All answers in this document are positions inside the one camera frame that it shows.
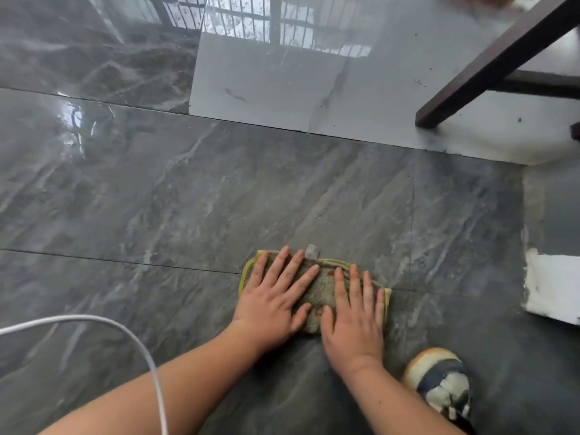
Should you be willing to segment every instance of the forearm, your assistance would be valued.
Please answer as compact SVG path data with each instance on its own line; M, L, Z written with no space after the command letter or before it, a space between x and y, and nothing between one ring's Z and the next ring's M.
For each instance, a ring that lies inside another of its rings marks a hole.
M229 389L256 361L257 351L235 327L159 369L171 435L199 430ZM155 389L147 373L97 398L41 435L159 435Z
M463 435L378 364L344 381L376 435Z

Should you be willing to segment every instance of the person's left arm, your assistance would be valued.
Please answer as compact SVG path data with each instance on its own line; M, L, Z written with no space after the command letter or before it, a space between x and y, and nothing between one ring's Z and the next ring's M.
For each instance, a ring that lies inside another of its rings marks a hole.
M170 435L199 430L230 388L265 352L284 343L306 321L309 304L292 307L318 274L313 266L293 285L304 259L283 248L264 276L268 254L257 259L233 321L214 340L159 369ZM147 373L58 420L40 435L159 435L156 395Z

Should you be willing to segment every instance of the person's left hand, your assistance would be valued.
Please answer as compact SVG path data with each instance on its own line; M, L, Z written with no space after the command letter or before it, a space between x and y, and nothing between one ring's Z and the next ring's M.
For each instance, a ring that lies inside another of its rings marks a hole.
M292 314L292 307L314 280L320 267L312 266L290 286L305 253L304 250L297 251L284 269L289 254L290 248L285 246L265 277L263 275L268 262L268 253L258 257L230 325L241 329L250 343L256 345L258 356L286 342L304 325L308 311L312 307L306 303L294 315Z

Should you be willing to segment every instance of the hand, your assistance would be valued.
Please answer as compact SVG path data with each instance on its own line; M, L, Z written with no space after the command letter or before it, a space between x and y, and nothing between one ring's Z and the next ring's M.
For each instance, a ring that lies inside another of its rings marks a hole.
M292 315L292 307L314 280L320 267L312 266L290 286L304 259L304 250L297 251L282 271L289 254L290 248L284 247L263 280L269 254L263 253L258 257L230 325L243 330L243 335L256 345L258 357L283 344L302 328L312 307L306 303Z
M324 306L320 328L324 352L332 368L343 380L361 369L383 363L383 315L385 291L379 290L374 302L371 275L364 273L364 290L361 294L359 270L350 268L350 304L344 287L341 268L334 272L334 292L337 301L337 322L332 309Z

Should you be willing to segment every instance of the finger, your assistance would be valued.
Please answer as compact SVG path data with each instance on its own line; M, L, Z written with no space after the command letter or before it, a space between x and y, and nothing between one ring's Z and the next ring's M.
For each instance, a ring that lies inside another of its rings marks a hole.
M334 317L332 308L328 305L324 306L323 316L320 318L320 332L323 335L323 340L327 340L334 334Z
M366 271L362 275L362 298L363 298L363 305L364 311L368 314L368 317L372 317L374 308L373 308L373 288L372 288L372 280L371 274Z
M264 268L266 267L269 256L270 254L268 252L262 252L262 254L257 257L257 260L254 263L254 268L252 270L252 275L250 276L250 280L248 281L248 285L246 285L246 287L252 289L260 285L262 282L262 277L264 276Z
M301 329L304 324L306 323L306 319L308 318L308 312L312 308L311 304L304 304L298 309L298 311L292 316L290 321L290 332L294 334L296 331Z
M340 267L334 271L334 298L337 303L338 319L341 314L347 314L350 311L349 298L344 287L344 274Z
M280 272L284 268L284 263L286 262L286 258L288 257L289 253L290 247L284 246L282 250L280 250L280 253L276 257L270 268L268 269L268 272L266 273L266 276L264 276L264 280L262 281L262 283L266 285L268 288L273 287L276 281L278 281L278 276L280 276Z
M308 286L312 283L312 281L314 281L316 275L318 275L319 271L320 266L318 264L313 265L300 277L300 279L294 282L288 291L283 294L282 298L284 300L284 304L288 308L292 308L296 301L302 297Z
M375 322L383 329L383 320L385 318L385 289L382 288L376 293Z
M299 250L288 263L278 278L278 281L276 281L276 284L274 284L274 290L276 292L284 293L286 290L288 290L288 287L290 287L290 284L292 284L294 276L296 276L296 272L298 271L298 268L300 268L302 261L304 261L304 250Z
M361 294L361 280L357 264L350 266L350 307L353 311L363 311L363 295Z

